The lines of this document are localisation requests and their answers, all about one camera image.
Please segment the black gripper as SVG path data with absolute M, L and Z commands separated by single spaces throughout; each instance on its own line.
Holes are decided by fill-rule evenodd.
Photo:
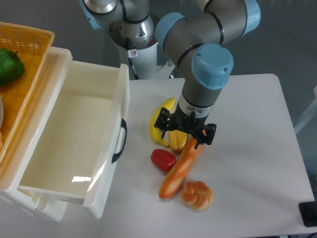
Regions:
M 171 113 L 167 108 L 162 107 L 154 127 L 159 130 L 160 137 L 164 138 L 167 131 L 179 130 L 191 134 L 196 139 L 195 149 L 199 145 L 211 145 L 216 132 L 216 124 L 205 124 L 207 116 L 199 118 L 195 111 L 189 115 L 185 114 L 176 106 L 175 112 Z

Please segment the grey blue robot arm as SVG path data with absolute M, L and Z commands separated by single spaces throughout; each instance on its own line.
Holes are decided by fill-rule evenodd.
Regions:
M 261 10 L 255 0 L 200 0 L 202 14 L 187 19 L 178 12 L 158 18 L 147 0 L 82 0 L 93 29 L 108 26 L 131 79 L 157 79 L 161 48 L 184 78 L 175 112 L 163 106 L 155 119 L 160 137 L 179 130 L 197 145 L 210 145 L 216 125 L 206 123 L 233 69 L 233 57 L 222 45 L 257 28 Z

